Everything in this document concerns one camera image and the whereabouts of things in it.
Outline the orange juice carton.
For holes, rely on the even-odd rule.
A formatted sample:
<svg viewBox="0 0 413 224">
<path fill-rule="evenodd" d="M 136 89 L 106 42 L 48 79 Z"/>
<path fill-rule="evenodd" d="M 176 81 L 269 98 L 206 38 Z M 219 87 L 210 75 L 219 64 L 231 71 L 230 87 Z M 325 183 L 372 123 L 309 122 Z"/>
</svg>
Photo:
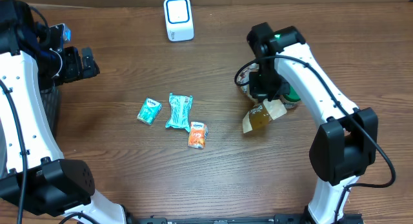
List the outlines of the orange juice carton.
<svg viewBox="0 0 413 224">
<path fill-rule="evenodd" d="M 208 127 L 204 123 L 192 121 L 190 124 L 188 146 L 197 149 L 204 149 L 207 135 Z"/>
</svg>

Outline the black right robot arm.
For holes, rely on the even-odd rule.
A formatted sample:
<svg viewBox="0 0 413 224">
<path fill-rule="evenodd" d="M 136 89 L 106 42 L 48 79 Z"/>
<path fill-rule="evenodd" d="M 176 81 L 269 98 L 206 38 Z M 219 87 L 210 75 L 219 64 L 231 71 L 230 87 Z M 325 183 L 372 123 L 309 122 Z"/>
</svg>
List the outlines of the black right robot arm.
<svg viewBox="0 0 413 224">
<path fill-rule="evenodd" d="M 319 66 L 305 38 L 294 26 L 273 31 L 269 24 L 253 26 L 247 42 L 254 60 L 239 69 L 235 84 L 256 106 L 245 117 L 247 129 L 279 117 L 303 103 L 317 127 L 309 151 L 317 175 L 316 189 L 302 214 L 278 214 L 277 223 L 361 223 L 359 214 L 345 214 L 345 202 L 367 167 L 376 159 L 378 117 L 360 109 Z"/>
</svg>

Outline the white brown snack bag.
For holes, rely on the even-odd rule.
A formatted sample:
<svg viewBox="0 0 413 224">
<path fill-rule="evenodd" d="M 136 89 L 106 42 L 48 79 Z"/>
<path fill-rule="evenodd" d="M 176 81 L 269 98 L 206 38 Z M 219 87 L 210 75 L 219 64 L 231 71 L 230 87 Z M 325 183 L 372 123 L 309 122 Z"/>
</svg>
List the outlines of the white brown snack bag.
<svg viewBox="0 0 413 224">
<path fill-rule="evenodd" d="M 249 92 L 249 85 L 244 85 L 239 90 L 254 102 L 254 106 L 247 112 L 243 118 L 243 133 L 251 132 L 267 126 L 271 121 L 284 116 L 287 109 L 279 99 L 268 101 L 258 101 L 253 98 Z"/>
</svg>

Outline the green round lid container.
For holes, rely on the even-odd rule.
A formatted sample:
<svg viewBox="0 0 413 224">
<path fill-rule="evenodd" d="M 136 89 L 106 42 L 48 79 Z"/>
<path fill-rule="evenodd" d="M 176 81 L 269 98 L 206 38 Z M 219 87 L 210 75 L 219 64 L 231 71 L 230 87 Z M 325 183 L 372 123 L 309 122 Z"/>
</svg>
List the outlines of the green round lid container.
<svg viewBox="0 0 413 224">
<path fill-rule="evenodd" d="M 301 102 L 300 97 L 293 87 L 290 87 L 290 92 L 288 94 L 281 95 L 280 100 L 286 109 L 296 108 Z"/>
</svg>

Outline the light green wipes pack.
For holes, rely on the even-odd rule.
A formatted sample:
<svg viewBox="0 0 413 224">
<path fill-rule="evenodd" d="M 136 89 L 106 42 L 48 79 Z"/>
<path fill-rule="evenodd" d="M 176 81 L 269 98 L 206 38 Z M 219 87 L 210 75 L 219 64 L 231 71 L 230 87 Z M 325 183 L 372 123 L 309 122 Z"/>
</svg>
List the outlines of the light green wipes pack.
<svg viewBox="0 0 413 224">
<path fill-rule="evenodd" d="M 190 132 L 190 110 L 192 108 L 193 97 L 169 94 L 170 119 L 166 122 L 166 128 L 184 129 Z"/>
</svg>

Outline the teal white small packet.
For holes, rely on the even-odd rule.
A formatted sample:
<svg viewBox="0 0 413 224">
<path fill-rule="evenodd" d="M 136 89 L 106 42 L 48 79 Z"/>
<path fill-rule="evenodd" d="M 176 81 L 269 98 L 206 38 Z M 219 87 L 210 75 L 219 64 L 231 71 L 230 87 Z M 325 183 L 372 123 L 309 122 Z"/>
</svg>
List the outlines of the teal white small packet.
<svg viewBox="0 0 413 224">
<path fill-rule="evenodd" d="M 142 121 L 147 125 L 152 125 L 158 113 L 162 109 L 162 104 L 151 98 L 146 98 L 141 110 L 137 115 L 137 120 Z"/>
</svg>

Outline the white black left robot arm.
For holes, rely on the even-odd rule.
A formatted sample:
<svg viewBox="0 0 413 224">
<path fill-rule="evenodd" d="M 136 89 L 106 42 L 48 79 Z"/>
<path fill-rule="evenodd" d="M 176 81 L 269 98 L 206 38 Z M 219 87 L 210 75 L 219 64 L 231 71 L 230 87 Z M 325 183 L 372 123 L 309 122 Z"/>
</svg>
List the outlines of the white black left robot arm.
<svg viewBox="0 0 413 224">
<path fill-rule="evenodd" d="M 70 30 L 18 0 L 1 1 L 1 128 L 6 169 L 1 197 L 19 213 L 81 223 L 133 223 L 124 206 L 96 190 L 88 165 L 66 159 L 52 133 L 42 97 L 62 84 L 98 75 L 91 49 L 69 45 Z"/>
</svg>

